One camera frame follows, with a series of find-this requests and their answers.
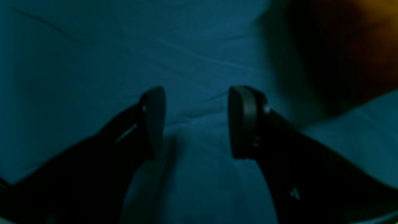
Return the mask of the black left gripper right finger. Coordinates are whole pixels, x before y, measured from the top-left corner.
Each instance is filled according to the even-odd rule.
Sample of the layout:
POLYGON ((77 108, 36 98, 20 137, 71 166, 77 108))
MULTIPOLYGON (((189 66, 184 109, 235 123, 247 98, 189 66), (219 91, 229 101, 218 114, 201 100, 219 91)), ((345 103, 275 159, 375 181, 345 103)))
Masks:
POLYGON ((234 159, 251 159, 280 224, 396 224, 397 190, 300 133, 249 86, 232 86, 228 119, 234 159))

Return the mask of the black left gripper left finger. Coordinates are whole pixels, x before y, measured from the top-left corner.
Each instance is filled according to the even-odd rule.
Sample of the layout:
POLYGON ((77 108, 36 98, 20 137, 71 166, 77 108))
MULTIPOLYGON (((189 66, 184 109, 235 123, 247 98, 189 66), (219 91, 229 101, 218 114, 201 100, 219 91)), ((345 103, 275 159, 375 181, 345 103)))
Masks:
POLYGON ((165 89, 155 87, 97 134, 14 185, 1 180, 1 218, 16 224, 118 224, 136 171, 162 147, 165 89))

